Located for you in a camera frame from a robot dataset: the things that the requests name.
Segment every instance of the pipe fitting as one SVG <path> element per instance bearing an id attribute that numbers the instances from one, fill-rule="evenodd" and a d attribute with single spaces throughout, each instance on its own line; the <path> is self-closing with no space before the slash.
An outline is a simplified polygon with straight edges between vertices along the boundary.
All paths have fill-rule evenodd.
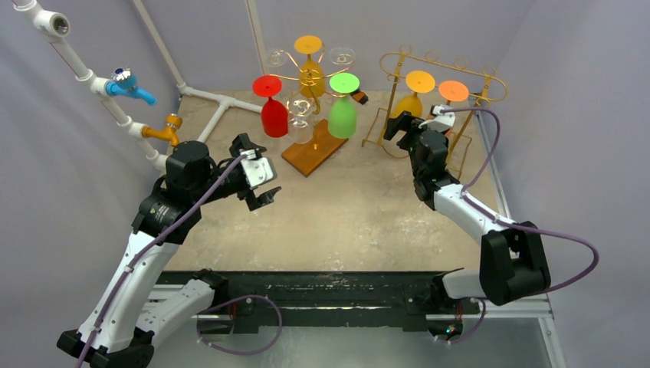
<path id="1" fill-rule="evenodd" d="M 158 156 L 153 158 L 147 157 L 147 159 L 149 159 L 153 163 L 153 166 L 157 168 L 162 174 L 167 173 L 167 158 L 168 158 L 167 155 L 162 155 L 162 154 L 158 154 Z"/>
<path id="2" fill-rule="evenodd" d="M 23 6 L 14 5 L 14 9 L 23 13 L 36 29 L 48 36 L 63 38 L 70 34 L 70 21 L 65 15 L 44 10 L 36 1 Z"/>
<path id="3" fill-rule="evenodd" d="M 185 90 L 187 89 L 187 83 L 183 82 L 183 84 L 177 85 L 179 89 L 180 94 L 185 94 Z"/>
<path id="4" fill-rule="evenodd" d="M 126 115 L 126 123 L 122 124 L 119 121 L 116 121 L 116 123 L 117 123 L 117 126 L 122 127 L 122 128 L 130 127 L 131 124 L 133 124 L 133 118 L 130 115 Z"/>
<path id="5" fill-rule="evenodd" d="M 135 138 L 136 140 L 142 140 L 142 139 L 146 138 L 143 135 L 143 131 L 146 128 L 148 128 L 148 126 L 146 124 L 137 123 L 137 122 L 133 121 L 129 125 L 129 127 L 126 129 L 126 133 L 129 134 L 129 136 L 132 136 L 133 138 Z"/>
<path id="6" fill-rule="evenodd" d="M 230 96 L 220 96 L 222 99 L 219 101 L 220 105 L 225 105 L 226 107 L 233 107 L 235 105 L 236 99 Z"/>
<path id="7" fill-rule="evenodd" d="M 108 93 L 106 92 L 106 85 L 108 82 L 110 82 L 110 80 L 98 77 L 91 69 L 88 69 L 88 75 L 85 77 L 76 78 L 77 81 L 86 84 L 86 86 L 88 86 L 90 89 L 90 92 L 93 94 L 98 94 L 102 97 L 109 97 Z"/>

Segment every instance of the white wall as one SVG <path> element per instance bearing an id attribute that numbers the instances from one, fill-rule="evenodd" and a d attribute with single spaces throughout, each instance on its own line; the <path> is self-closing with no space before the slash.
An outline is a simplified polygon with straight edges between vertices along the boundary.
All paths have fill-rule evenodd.
<path id="1" fill-rule="evenodd" d="M 69 42 L 99 75 L 134 69 L 159 102 L 120 105 L 160 128 L 176 89 L 129 3 L 42 5 L 69 17 Z M 72 366 L 58 336 L 99 300 L 155 173 L 11 2 L 0 5 L 0 80 L 0 365 Z"/>
<path id="2" fill-rule="evenodd" d="M 420 57 L 428 50 L 436 50 L 441 61 L 448 64 L 456 57 L 465 57 L 470 69 L 479 72 L 486 64 L 498 65 L 532 3 L 533 0 L 257 0 L 257 7 L 267 49 L 293 52 L 296 38 L 317 35 L 329 48 L 354 49 L 356 64 L 352 72 L 359 76 L 362 89 L 387 90 L 392 84 L 379 68 L 379 58 L 397 51 L 401 44 L 411 44 L 413 54 Z M 386 58 L 389 70 L 396 63 L 397 57 Z M 323 64 L 328 64 L 326 72 L 335 70 L 329 61 Z M 424 69 L 438 82 L 459 79 L 471 88 L 480 88 L 483 83 L 480 78 L 466 79 L 464 74 L 429 67 Z M 403 71 L 406 74 L 421 68 L 420 63 L 407 63 Z"/>
<path id="3" fill-rule="evenodd" d="M 516 219 L 591 239 L 550 295 L 571 367 L 647 366 L 650 4 L 538 0 L 499 68 L 497 164 Z M 590 253 L 545 239 L 553 283 Z"/>
<path id="4" fill-rule="evenodd" d="M 262 74 L 245 0 L 143 3 L 189 86 L 250 90 Z"/>

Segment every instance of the stained surface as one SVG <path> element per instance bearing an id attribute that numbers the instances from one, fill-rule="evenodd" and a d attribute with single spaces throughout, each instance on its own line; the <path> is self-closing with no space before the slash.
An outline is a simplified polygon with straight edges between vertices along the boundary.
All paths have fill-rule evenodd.
<path id="1" fill-rule="evenodd" d="M 474 325 L 468 318 L 465 323 L 466 328 Z M 488 318 L 472 338 L 450 347 L 434 342 L 427 332 L 405 333 L 399 328 L 286 327 L 275 346 L 250 357 L 228 355 L 196 343 L 195 325 L 192 320 L 180 327 L 156 351 L 149 366 L 551 367 L 536 318 Z M 253 350 L 264 346 L 275 332 L 276 327 L 261 327 L 258 334 L 212 335 L 211 340 L 230 349 Z"/>
<path id="2" fill-rule="evenodd" d="M 252 103 L 264 100 L 252 92 L 228 95 Z M 256 144 L 266 146 L 278 179 L 266 189 L 282 186 L 275 203 L 249 212 L 245 203 L 227 198 L 202 208 L 203 220 L 194 227 L 168 263 L 169 270 L 212 268 L 215 270 L 281 271 L 407 271 L 445 270 L 478 265 L 478 246 L 456 224 L 432 212 L 413 192 L 407 159 L 395 159 L 367 143 L 361 147 L 389 93 L 369 92 L 366 105 L 355 103 L 357 131 L 337 153 L 308 178 L 303 177 L 280 154 L 291 141 L 264 135 L 259 114 L 232 108 L 218 122 L 207 144 L 219 161 L 228 157 L 231 141 L 248 133 Z M 331 97 L 323 97 L 325 117 Z M 425 110 L 442 98 L 437 92 L 422 96 Z M 194 139 L 216 111 L 217 103 L 183 97 L 179 115 L 182 140 Z M 466 115 L 457 116 L 457 127 Z M 371 134 L 377 138 L 381 122 Z M 469 147 L 462 182 L 469 181 L 484 160 L 484 150 L 474 122 L 466 130 L 474 141 Z M 463 148 L 464 140 L 459 143 Z M 402 155 L 394 143 L 388 150 Z M 496 209 L 494 186 L 488 172 L 470 192 Z"/>

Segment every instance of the wine glass holder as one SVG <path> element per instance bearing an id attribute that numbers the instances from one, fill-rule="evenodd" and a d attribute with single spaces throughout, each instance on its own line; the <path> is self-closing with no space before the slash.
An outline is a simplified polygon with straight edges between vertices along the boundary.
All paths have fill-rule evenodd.
<path id="1" fill-rule="evenodd" d="M 370 126 L 370 129 L 368 129 L 368 133 L 366 134 L 366 137 L 361 141 L 361 147 L 365 146 L 366 143 L 372 143 L 376 146 L 380 146 L 383 148 L 384 152 L 388 153 L 390 156 L 395 157 L 397 159 L 402 159 L 408 157 L 408 155 L 405 156 L 396 156 L 395 154 L 389 152 L 386 147 L 384 146 L 384 139 L 383 135 L 386 131 L 386 126 L 388 123 L 388 119 L 390 116 L 390 111 L 392 110 L 392 105 L 395 100 L 395 93 L 397 91 L 397 86 L 398 84 L 402 81 L 405 80 L 406 75 L 403 74 L 402 72 L 402 66 L 404 65 L 404 62 L 406 59 L 410 60 L 415 60 L 419 61 L 425 64 L 429 64 L 435 67 L 443 67 L 446 69 L 450 69 L 453 71 L 458 71 L 464 74 L 469 74 L 473 75 L 476 77 L 481 77 L 483 79 L 483 87 L 481 89 L 480 93 L 469 93 L 470 97 L 473 97 L 474 99 L 474 106 L 489 106 L 493 102 L 498 102 L 502 101 L 507 97 L 508 94 L 508 89 L 507 85 L 499 78 L 496 77 L 497 74 L 497 69 L 495 67 L 486 65 L 483 67 L 481 72 L 473 71 L 468 69 L 469 68 L 469 61 L 465 59 L 464 57 L 457 57 L 454 59 L 453 64 L 445 64 L 439 61 L 440 55 L 435 52 L 435 51 L 428 51 L 424 57 L 419 57 L 415 56 L 412 54 L 412 47 L 410 45 L 402 45 L 399 47 L 398 51 L 392 51 L 389 53 L 384 54 L 380 59 L 379 59 L 379 67 L 382 68 L 382 71 L 386 73 L 386 79 L 390 82 L 392 82 L 392 89 L 390 92 L 390 98 L 388 102 L 387 107 L 380 107 L 377 109 L 377 114 L 375 115 L 375 119 L 373 120 L 372 125 Z M 397 55 L 399 58 L 397 60 L 396 66 L 393 68 L 392 71 L 389 71 L 386 69 L 384 66 L 384 59 L 388 57 L 389 55 Z M 503 87 L 503 94 L 499 97 L 492 97 L 490 96 L 490 88 L 492 83 L 499 83 Z M 383 126 L 381 129 L 381 133 L 377 137 L 376 140 L 371 140 L 370 134 L 372 133 L 373 129 L 375 128 L 375 125 L 377 123 L 377 120 L 379 120 L 379 114 L 385 111 L 386 112 L 386 118 L 384 119 Z M 467 152 L 468 148 L 471 144 L 472 138 L 470 136 L 465 136 L 464 132 L 467 129 L 467 126 L 471 120 L 471 117 L 473 116 L 472 113 L 468 114 L 468 117 L 465 119 L 463 124 L 461 125 L 461 129 L 458 130 L 458 132 L 452 132 L 450 135 L 451 142 L 449 143 L 449 150 L 448 150 L 448 155 L 447 155 L 447 164 L 451 162 L 451 158 L 453 156 L 454 150 L 456 149 L 456 146 L 458 145 L 458 142 L 460 141 L 461 138 L 465 138 L 468 140 L 467 146 L 465 146 L 465 150 L 462 155 L 462 160 L 460 163 L 460 166 L 458 167 L 449 167 L 450 170 L 455 171 L 458 173 L 458 178 L 462 175 L 463 172 L 463 166 L 465 165 L 465 159 L 467 157 Z"/>
<path id="2" fill-rule="evenodd" d="M 292 91 L 291 95 L 286 98 L 285 102 L 286 108 L 292 116 L 289 120 L 289 124 L 298 121 L 301 123 L 300 128 L 305 129 L 305 123 L 309 126 L 311 125 L 311 123 L 309 123 L 311 120 L 317 120 L 314 115 L 320 113 L 320 97 L 327 94 L 340 99 L 330 108 L 329 126 L 328 119 L 317 121 L 311 127 L 311 140 L 307 142 L 296 142 L 282 153 L 282 158 L 285 161 L 290 163 L 296 170 L 307 177 L 321 164 L 327 161 L 338 149 L 340 149 L 341 146 L 348 141 L 351 134 L 354 134 L 354 130 L 356 129 L 356 111 L 353 109 L 351 110 L 349 108 L 350 105 L 346 104 L 348 102 L 347 97 L 353 90 L 347 90 L 346 88 L 352 85 L 350 77 L 353 77 L 356 82 L 356 88 L 358 88 L 358 78 L 352 76 L 352 74 L 344 73 L 348 71 L 354 63 L 355 54 L 350 48 L 337 47 L 329 50 L 328 58 L 330 61 L 333 64 L 342 66 L 342 69 L 332 74 L 325 74 L 320 66 L 326 48 L 318 37 L 313 35 L 302 36 L 295 41 L 294 48 L 298 54 L 302 54 L 306 57 L 306 61 L 302 66 L 296 62 L 296 58 L 290 52 L 283 49 L 270 50 L 264 58 L 264 64 L 267 67 L 280 67 L 287 60 L 290 60 L 297 69 L 298 77 L 269 74 L 269 76 L 272 77 L 288 81 L 296 81 L 298 84 L 298 89 Z M 327 90 L 328 83 L 326 83 L 326 81 L 328 79 L 329 85 L 335 93 Z M 342 90 L 337 90 L 334 88 L 334 85 L 332 85 L 332 82 L 335 79 L 339 81 L 339 83 L 335 83 L 335 85 L 343 87 Z M 299 110 L 302 106 L 309 107 L 310 105 L 314 106 L 313 110 L 309 108 L 303 109 L 308 110 L 309 114 L 300 113 Z M 342 126 L 341 123 L 347 123 L 347 126 L 351 129 L 343 129 L 345 126 Z"/>

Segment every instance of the blue faucet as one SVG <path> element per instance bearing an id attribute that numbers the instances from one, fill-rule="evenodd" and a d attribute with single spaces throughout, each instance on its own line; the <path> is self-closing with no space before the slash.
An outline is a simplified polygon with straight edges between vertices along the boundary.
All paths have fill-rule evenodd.
<path id="1" fill-rule="evenodd" d="M 156 104 L 156 98 L 152 94 L 138 87 L 136 75 L 129 68 L 117 68 L 111 77 L 113 81 L 106 84 L 106 93 L 110 96 L 141 98 L 149 105 Z"/>

